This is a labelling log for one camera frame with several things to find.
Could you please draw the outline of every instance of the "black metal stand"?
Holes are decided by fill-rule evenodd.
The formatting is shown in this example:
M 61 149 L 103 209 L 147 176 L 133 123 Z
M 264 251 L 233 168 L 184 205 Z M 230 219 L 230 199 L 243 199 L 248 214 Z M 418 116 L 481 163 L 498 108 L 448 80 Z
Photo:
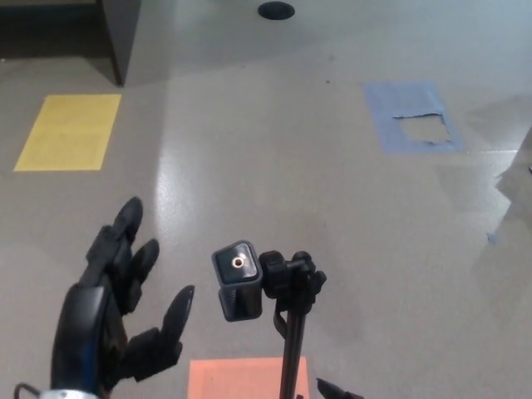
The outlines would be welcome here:
M 299 359 L 303 346 L 306 316 L 288 312 L 288 335 L 284 340 L 283 371 L 281 373 L 280 399 L 293 399 L 298 381 Z
M 268 298 L 276 300 L 273 325 L 284 338 L 279 398 L 294 399 L 305 319 L 327 276 L 316 270 L 306 252 L 297 252 L 288 261 L 277 251 L 266 252 L 257 259 L 253 245 L 247 241 L 215 252 L 212 259 L 227 321 L 258 318 L 263 311 L 263 291 Z
M 273 324 L 284 338 L 279 398 L 294 399 L 305 320 L 327 277 L 316 271 L 306 252 L 296 253 L 288 262 L 279 252 L 268 252 L 260 255 L 259 262 L 264 273 L 264 292 L 277 299 Z M 286 320 L 282 312 L 288 313 Z

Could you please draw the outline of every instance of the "blue tape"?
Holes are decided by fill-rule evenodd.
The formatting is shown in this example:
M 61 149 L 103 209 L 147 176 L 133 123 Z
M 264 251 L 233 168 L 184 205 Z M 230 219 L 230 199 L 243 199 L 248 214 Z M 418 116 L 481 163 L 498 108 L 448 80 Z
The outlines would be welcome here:
M 390 153 L 456 152 L 464 148 L 430 81 L 372 82 L 364 84 L 366 102 L 377 128 L 381 148 Z M 449 139 L 445 141 L 410 140 L 400 120 L 420 116 L 440 116 Z

